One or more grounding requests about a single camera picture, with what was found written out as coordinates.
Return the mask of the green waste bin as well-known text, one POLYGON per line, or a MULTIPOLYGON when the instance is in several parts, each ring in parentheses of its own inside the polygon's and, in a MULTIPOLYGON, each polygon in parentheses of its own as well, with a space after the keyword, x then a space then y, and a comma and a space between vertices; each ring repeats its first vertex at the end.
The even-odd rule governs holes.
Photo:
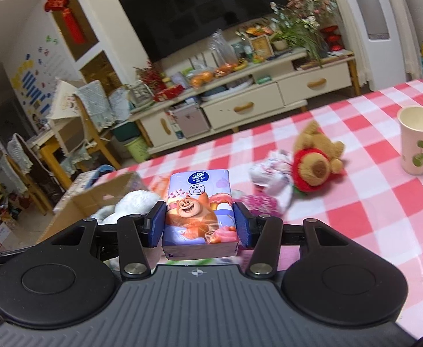
POLYGON ((148 145, 142 136, 132 139, 125 143, 124 146, 136 163, 142 163, 150 159, 148 145))

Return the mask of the cardboard box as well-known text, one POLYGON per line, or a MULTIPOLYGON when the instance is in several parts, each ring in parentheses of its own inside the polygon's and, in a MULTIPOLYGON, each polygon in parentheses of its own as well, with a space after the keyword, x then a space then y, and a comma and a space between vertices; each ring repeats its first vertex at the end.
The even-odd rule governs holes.
POLYGON ((134 190, 148 190, 135 171, 115 171, 103 176, 88 190, 70 197, 35 243, 41 243, 104 206, 115 205, 134 190))

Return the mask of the magenta knitted item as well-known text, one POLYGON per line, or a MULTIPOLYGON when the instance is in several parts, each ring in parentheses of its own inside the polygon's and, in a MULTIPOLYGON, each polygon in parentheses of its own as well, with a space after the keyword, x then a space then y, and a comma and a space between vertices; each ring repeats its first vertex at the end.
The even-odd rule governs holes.
POLYGON ((244 195, 240 198, 240 202, 250 211, 253 215, 269 214, 275 217, 281 217, 277 200, 268 195, 251 194, 244 195))

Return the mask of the purple cartoon tissue pack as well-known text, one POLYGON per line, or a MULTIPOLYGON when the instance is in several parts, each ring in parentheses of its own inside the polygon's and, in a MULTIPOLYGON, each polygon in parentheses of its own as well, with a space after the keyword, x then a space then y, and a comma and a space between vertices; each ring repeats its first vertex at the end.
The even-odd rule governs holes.
POLYGON ((239 238, 226 169, 171 175, 162 248, 174 261, 217 259, 238 252, 239 238))

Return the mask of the red lantern ornament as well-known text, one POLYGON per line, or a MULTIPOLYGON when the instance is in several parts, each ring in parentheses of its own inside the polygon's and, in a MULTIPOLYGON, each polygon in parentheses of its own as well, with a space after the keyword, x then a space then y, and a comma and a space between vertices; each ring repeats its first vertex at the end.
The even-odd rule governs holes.
POLYGON ((337 25, 324 27, 320 30, 320 33, 324 36, 324 40, 331 52, 341 51, 344 49, 341 44, 342 36, 338 33, 337 25))

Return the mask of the brown teddy bear red hood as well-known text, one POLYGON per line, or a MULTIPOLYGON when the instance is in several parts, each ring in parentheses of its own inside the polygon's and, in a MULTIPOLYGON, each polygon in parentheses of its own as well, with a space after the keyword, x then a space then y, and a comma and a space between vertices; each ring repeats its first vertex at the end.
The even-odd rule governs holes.
POLYGON ((315 120, 300 132, 293 146, 292 178, 294 187, 301 193, 320 190, 342 173, 342 155, 345 145, 332 141, 315 120))

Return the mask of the plastic bag of oranges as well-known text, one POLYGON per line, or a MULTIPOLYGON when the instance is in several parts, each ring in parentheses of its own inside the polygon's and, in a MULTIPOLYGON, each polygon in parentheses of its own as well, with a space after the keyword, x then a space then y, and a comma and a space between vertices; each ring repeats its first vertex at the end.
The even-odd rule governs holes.
POLYGON ((186 74, 192 88, 198 89, 235 71, 239 61, 223 31, 218 29, 208 40, 208 49, 190 59, 192 70, 186 74))

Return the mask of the white paper cup green print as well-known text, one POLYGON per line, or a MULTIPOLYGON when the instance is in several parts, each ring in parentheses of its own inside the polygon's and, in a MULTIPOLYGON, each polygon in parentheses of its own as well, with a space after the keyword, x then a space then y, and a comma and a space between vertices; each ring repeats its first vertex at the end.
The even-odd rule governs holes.
POLYGON ((423 107, 401 108, 397 114, 400 123, 401 165, 413 176, 423 174, 423 107))

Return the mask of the white standing air conditioner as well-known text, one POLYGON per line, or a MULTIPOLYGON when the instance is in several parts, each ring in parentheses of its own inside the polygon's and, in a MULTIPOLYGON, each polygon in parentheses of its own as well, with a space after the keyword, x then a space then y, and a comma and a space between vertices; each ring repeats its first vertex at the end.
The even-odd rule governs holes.
POLYGON ((336 0, 360 84, 372 90, 422 77, 414 24, 405 0, 336 0))

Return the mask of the grey storage box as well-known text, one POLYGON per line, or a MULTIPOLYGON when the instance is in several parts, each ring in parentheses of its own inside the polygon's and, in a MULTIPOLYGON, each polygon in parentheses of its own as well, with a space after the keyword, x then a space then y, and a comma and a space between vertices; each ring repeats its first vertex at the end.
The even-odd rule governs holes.
POLYGON ((189 104, 174 109, 172 110, 172 115, 186 138, 191 138, 210 130, 210 125, 204 112, 196 104, 189 104))

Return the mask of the black flat television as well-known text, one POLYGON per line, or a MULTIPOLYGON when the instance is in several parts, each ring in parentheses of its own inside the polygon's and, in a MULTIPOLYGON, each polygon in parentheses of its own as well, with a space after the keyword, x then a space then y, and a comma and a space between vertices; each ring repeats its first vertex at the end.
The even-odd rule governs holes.
POLYGON ((157 62, 189 45, 272 12, 285 0, 119 0, 148 59, 157 62))

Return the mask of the potted flower plant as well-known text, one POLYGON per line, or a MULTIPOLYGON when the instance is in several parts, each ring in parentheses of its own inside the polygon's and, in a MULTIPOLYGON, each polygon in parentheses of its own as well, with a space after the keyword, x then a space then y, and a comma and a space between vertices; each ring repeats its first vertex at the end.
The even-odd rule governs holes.
POLYGON ((321 63, 324 50, 321 29, 335 22, 336 0, 286 0, 271 2, 271 21, 275 25, 271 41, 284 41, 289 48, 304 48, 311 60, 321 63))

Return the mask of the wooden framed picture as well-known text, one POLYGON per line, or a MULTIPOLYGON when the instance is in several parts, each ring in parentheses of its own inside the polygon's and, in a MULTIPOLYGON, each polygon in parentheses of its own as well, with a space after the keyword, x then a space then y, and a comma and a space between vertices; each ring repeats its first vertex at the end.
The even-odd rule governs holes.
POLYGON ((267 59, 274 55, 272 45, 270 43, 269 36, 267 34, 261 34, 256 37, 249 38, 253 52, 263 59, 267 59))

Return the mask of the white fluffy plush ball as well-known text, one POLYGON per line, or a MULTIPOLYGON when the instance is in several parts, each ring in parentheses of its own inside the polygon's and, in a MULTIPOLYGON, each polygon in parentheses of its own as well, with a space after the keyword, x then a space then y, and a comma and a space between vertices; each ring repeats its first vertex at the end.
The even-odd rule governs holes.
POLYGON ((158 194, 149 190, 134 190, 127 193, 115 205, 107 205, 91 215, 99 225, 116 224, 117 221, 128 215, 147 215, 153 206, 160 201, 158 194))

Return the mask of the red gift box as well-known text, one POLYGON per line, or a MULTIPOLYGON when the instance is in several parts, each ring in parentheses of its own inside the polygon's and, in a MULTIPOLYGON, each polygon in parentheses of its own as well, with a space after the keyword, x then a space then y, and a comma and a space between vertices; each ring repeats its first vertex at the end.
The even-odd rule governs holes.
POLYGON ((156 93, 154 96, 154 100, 157 103, 164 102, 170 99, 174 99, 179 96, 185 89, 182 85, 172 85, 168 88, 161 90, 160 92, 156 93))

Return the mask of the white floral cloth pouch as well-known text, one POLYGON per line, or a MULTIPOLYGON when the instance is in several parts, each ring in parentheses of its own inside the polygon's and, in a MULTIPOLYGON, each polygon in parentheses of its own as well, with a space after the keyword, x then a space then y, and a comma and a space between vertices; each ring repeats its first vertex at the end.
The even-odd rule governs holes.
POLYGON ((292 202, 294 180, 292 154, 281 149, 271 150, 268 156, 249 170, 253 184, 266 196, 277 201, 277 210, 284 214, 292 202))

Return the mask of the red chinese knot ornament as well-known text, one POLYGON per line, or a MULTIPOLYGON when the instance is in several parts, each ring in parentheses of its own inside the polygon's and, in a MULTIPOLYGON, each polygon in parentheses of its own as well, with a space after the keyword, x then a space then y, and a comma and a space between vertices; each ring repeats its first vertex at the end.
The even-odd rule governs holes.
POLYGON ((63 21, 73 41, 78 45, 85 44, 86 38, 74 14, 69 8, 69 2, 70 0, 46 0, 44 10, 45 12, 61 12, 63 21))

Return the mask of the wooden chair with lace cover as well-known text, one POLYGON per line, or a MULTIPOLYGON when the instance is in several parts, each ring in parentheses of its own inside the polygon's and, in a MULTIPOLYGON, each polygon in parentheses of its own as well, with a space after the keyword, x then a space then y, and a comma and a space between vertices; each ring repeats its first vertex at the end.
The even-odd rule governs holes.
POLYGON ((95 153, 120 168, 110 147, 115 117, 101 82, 58 80, 47 119, 51 136, 37 145, 38 152, 64 189, 70 188, 78 169, 85 171, 85 162, 95 153))

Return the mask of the cream tv cabinet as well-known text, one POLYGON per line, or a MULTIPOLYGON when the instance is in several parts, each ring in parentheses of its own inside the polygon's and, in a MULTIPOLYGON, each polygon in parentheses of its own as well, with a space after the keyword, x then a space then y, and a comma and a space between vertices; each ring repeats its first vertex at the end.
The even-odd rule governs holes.
POLYGON ((250 64, 201 88, 190 88, 174 99, 155 103, 131 115, 129 119, 140 129, 149 154, 156 155, 227 130, 235 132, 240 126, 289 110, 303 110, 308 99, 348 87, 352 87, 356 95, 360 93, 353 52, 343 50, 318 64, 307 59, 305 49, 297 48, 274 60, 250 64), (172 107, 232 82, 241 84, 208 96, 198 104, 210 130, 191 138, 183 136, 172 116, 172 107))

